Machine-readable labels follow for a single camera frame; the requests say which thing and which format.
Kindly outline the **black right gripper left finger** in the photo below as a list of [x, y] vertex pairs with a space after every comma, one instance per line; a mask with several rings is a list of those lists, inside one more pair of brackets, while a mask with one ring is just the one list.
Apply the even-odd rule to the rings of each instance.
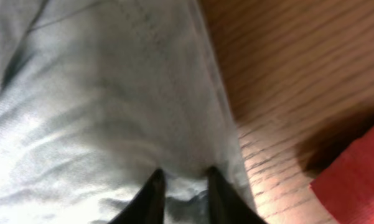
[[163, 224], [166, 182], [157, 169], [125, 209], [108, 224]]

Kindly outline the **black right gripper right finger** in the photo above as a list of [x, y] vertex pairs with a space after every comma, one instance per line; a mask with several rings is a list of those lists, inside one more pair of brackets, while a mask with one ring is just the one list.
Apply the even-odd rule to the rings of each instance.
[[266, 224], [252, 211], [216, 167], [209, 168], [207, 174], [211, 224]]

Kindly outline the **light blue t-shirt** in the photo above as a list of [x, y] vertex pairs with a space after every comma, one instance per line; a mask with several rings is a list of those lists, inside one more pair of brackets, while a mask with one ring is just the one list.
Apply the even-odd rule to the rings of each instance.
[[211, 166], [255, 207], [197, 1], [0, 1], [0, 223], [108, 223], [156, 169], [208, 223]]

